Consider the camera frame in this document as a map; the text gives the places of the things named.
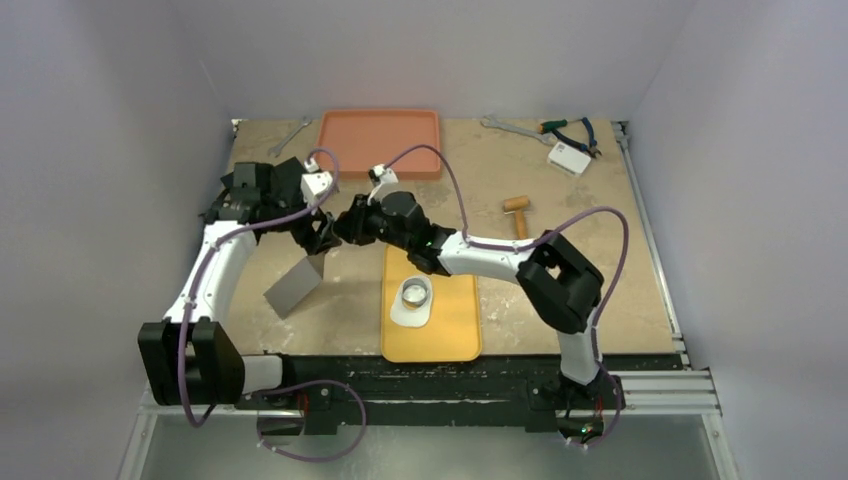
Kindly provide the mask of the metal ring cutter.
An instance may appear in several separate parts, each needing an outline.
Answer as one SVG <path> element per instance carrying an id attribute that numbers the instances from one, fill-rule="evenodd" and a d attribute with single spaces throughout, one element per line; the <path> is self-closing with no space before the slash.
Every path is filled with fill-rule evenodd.
<path id="1" fill-rule="evenodd" d="M 401 285 L 401 302 L 408 310 L 424 307 L 432 296 L 431 283 L 426 277 L 415 276 L 406 279 Z"/>

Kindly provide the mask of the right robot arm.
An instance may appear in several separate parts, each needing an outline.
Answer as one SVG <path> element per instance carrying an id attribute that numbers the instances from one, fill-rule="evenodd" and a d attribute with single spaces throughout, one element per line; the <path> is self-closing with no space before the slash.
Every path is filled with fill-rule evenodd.
<path id="1" fill-rule="evenodd" d="M 427 275 L 472 275 L 520 286 L 537 316 L 557 334 L 564 399 L 584 407 L 599 396 L 599 352 L 592 329 L 604 278 L 561 233 L 547 230 L 537 240 L 468 236 L 431 222 L 406 191 L 381 200 L 356 195 L 333 231 L 349 244 L 380 241 L 396 247 Z"/>

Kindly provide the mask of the wooden dough roller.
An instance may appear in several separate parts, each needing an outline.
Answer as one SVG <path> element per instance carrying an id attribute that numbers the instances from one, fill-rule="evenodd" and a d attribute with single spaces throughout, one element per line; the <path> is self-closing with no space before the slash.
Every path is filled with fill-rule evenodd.
<path id="1" fill-rule="evenodd" d="M 521 240 L 529 237 L 525 211 L 530 205 L 530 199 L 526 195 L 508 198 L 503 201 L 502 210 L 505 215 L 511 215 L 513 217 L 516 237 Z"/>

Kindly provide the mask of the yellow tray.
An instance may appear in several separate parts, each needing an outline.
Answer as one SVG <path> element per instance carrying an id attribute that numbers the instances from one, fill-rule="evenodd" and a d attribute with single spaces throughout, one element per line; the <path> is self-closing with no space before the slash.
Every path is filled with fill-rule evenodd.
<path id="1" fill-rule="evenodd" d="M 482 351 L 482 330 L 477 280 L 473 276 L 427 276 L 435 299 L 428 323 L 421 328 L 404 328 L 389 319 L 389 308 L 400 283 L 424 275 L 408 262 L 406 253 L 385 249 L 380 348 L 394 363 L 468 362 Z"/>

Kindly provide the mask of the white dough ball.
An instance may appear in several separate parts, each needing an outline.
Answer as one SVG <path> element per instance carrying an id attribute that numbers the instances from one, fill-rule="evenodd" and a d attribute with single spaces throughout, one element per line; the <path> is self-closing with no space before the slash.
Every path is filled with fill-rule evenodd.
<path id="1" fill-rule="evenodd" d="M 425 326 L 430 319 L 432 305 L 433 305 L 433 301 L 435 299 L 434 287 L 432 285 L 431 280 L 427 276 L 425 276 L 425 275 L 415 275 L 415 276 L 426 277 L 430 281 L 431 287 L 432 287 L 432 289 L 431 289 L 431 292 L 432 292 L 431 300 L 422 308 L 419 308 L 419 309 L 416 309 L 416 310 L 406 309 L 402 305 L 402 302 L 401 302 L 401 299 L 400 299 L 401 285 L 403 284 L 403 282 L 406 279 L 408 279 L 410 277 L 403 280 L 400 283 L 399 287 L 397 288 L 394 300 L 391 302 L 391 305 L 390 305 L 390 308 L 389 308 L 389 319 L 394 324 L 396 324 L 400 327 L 421 328 L 421 327 Z"/>

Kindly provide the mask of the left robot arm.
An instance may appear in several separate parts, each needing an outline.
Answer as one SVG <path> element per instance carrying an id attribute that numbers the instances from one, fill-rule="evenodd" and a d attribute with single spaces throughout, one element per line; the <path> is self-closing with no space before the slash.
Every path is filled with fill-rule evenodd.
<path id="1" fill-rule="evenodd" d="M 238 162 L 203 213 L 203 239 L 188 279 L 162 320 L 142 325 L 138 345 L 160 405 L 234 404 L 259 391 L 272 408 L 297 399 L 279 354 L 242 355 L 224 331 L 238 281 L 260 238 L 292 235 L 306 254 L 337 246 L 320 205 L 336 185 L 314 160 Z"/>

